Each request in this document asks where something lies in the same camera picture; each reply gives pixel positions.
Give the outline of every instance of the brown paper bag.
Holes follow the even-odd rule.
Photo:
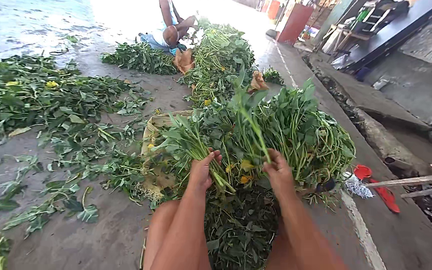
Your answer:
[[[190,48],[184,52],[181,52],[180,49],[176,49],[176,56],[174,57],[173,62],[183,74],[195,67],[195,61],[193,60]]]
[[[268,85],[263,79],[263,74],[257,70],[252,73],[251,87],[248,88],[249,93],[253,93],[258,90],[268,90]]]

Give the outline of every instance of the red flip-flop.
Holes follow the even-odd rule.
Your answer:
[[[357,165],[356,168],[354,169],[354,175],[356,175],[356,177],[359,178],[360,180],[371,177],[371,174],[372,174],[371,169],[363,165]],[[372,178],[369,179],[369,182],[378,183],[378,181]],[[388,207],[389,211],[395,214],[401,212],[399,210],[399,206],[396,204],[395,196],[391,192],[391,190],[389,190],[387,187],[374,187],[374,190],[378,193],[379,197],[381,197],[381,200]]]

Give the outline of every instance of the green stem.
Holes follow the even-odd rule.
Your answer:
[[[243,114],[243,116],[248,120],[249,124],[251,125],[253,131],[256,133],[256,135],[259,138],[259,143],[262,151],[264,152],[267,162],[271,164],[271,157],[269,156],[268,149],[266,148],[265,141],[263,139],[263,135],[261,134],[261,130],[256,126],[256,123],[251,119],[248,112],[245,109],[240,109],[240,112]]]

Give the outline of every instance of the hand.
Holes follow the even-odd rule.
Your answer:
[[[191,164],[191,170],[189,171],[189,182],[188,188],[186,189],[190,193],[204,194],[208,187],[211,186],[211,177],[209,176],[209,163],[212,160],[216,160],[221,164],[223,156],[219,150],[213,151],[213,148],[209,148],[211,152],[203,160],[193,160]]]
[[[288,192],[296,194],[293,173],[283,155],[272,148],[269,148],[268,152],[272,163],[264,162],[262,170],[269,175],[269,183],[271,183],[274,194],[278,199]]]
[[[198,27],[195,26],[195,21],[196,21],[196,16],[192,15],[188,17],[186,20],[184,20],[183,22],[181,22],[181,24],[183,24],[185,27],[197,29]]]

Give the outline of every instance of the blue pants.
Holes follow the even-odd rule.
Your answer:
[[[151,48],[153,48],[154,50],[162,50],[163,52],[168,52],[172,55],[176,55],[176,49],[180,49],[181,51],[185,51],[187,50],[186,46],[184,46],[181,43],[178,43],[176,48],[171,49],[170,47],[166,47],[166,46],[161,46],[158,42],[156,42],[156,40],[153,37],[153,34],[143,34],[143,33],[139,33],[138,34],[139,37],[141,38],[142,42],[146,42],[149,43],[149,46],[151,46]]]

